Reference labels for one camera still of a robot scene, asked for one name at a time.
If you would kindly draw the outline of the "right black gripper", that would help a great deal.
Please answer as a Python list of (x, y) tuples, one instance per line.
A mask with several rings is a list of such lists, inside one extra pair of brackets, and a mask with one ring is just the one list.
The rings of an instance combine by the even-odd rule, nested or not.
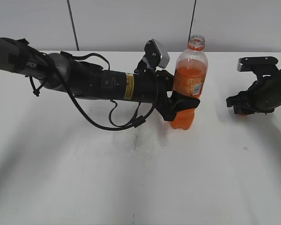
[(272, 113), (279, 106), (279, 83), (275, 76), (264, 76), (253, 83), (246, 91), (226, 99), (226, 106), (233, 107), (234, 114), (251, 115), (257, 113)]

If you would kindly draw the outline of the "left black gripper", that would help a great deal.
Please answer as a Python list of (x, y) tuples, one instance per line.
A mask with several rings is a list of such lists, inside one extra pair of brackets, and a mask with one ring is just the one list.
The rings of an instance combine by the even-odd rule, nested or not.
[(172, 90), (174, 75), (167, 70), (148, 70), (133, 74), (134, 91), (131, 101), (154, 104), (164, 121), (173, 121), (177, 112), (196, 109), (200, 100)]

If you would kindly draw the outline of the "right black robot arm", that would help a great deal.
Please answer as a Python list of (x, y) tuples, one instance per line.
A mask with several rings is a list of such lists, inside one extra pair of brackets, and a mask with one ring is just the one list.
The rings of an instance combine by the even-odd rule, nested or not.
[(257, 80), (247, 90), (228, 97), (226, 106), (239, 115), (273, 113), (281, 106), (281, 68), (277, 68), (277, 63), (272, 56), (239, 58), (237, 70), (253, 72)]

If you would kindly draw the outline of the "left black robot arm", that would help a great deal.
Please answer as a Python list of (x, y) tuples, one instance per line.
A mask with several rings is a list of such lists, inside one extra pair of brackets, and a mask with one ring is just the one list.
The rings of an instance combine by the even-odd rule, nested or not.
[(172, 90), (174, 77), (166, 66), (169, 55), (155, 39), (145, 45), (145, 54), (134, 73), (113, 71), (87, 62), (87, 55), (67, 52), (44, 55), (25, 39), (0, 38), (0, 70), (37, 79), (43, 88), (70, 91), (80, 99), (111, 99), (150, 103), (165, 121), (176, 114), (198, 107), (197, 98)]

